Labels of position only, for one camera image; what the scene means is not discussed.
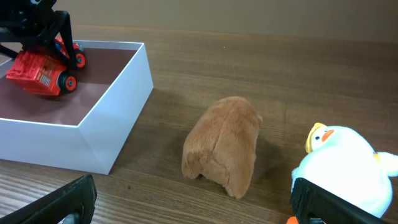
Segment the brown plush toy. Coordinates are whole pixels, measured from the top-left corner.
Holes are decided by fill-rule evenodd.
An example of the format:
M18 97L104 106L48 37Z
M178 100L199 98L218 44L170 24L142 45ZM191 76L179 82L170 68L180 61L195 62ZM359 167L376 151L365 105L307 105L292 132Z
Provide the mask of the brown plush toy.
M182 174L199 175L242 198L251 184L262 117L250 102L229 96L214 102L188 134L182 154Z

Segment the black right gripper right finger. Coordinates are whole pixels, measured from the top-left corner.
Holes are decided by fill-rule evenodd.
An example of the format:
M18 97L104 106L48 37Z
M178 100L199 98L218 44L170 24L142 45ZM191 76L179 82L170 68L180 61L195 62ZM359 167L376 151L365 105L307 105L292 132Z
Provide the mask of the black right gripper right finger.
M392 202L387 177L297 177L292 182L291 223L378 224Z

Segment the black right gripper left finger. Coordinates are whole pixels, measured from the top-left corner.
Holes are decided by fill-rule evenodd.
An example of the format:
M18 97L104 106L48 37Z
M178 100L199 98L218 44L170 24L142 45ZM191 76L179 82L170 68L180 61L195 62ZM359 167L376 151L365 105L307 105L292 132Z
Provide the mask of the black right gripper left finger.
M90 224L97 191L91 174L83 175L46 196L1 218L1 224Z

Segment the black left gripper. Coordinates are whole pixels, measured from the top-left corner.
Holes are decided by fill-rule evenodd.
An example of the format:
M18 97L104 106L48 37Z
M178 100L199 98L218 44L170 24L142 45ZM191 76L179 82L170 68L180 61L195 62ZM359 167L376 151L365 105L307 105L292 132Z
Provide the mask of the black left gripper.
M45 42L46 54L77 69L70 15L54 11L57 0L1 0L1 42ZM55 46L60 34L68 56Z

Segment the red toy truck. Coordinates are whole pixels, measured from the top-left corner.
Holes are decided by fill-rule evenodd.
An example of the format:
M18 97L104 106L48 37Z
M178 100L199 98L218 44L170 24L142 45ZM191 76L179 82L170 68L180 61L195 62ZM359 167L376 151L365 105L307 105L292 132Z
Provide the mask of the red toy truck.
M77 88L77 79L59 60L21 50L6 78L35 95L60 96Z

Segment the white cardboard box pink inside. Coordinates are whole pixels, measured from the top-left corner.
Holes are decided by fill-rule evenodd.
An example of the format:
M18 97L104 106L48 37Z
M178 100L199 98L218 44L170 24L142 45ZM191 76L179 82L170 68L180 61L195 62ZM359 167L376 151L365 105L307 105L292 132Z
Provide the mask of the white cardboard box pink inside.
M43 98L1 78L1 159L108 174L153 87L140 42L81 42L73 93Z

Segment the white plush duck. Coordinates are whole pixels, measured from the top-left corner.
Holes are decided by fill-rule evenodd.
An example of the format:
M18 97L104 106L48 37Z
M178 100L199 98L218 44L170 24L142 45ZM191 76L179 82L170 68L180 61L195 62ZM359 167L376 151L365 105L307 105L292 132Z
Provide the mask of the white plush duck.
M362 210L381 218L389 208L397 156L377 152L355 130L315 123L305 142L307 155L292 171Z

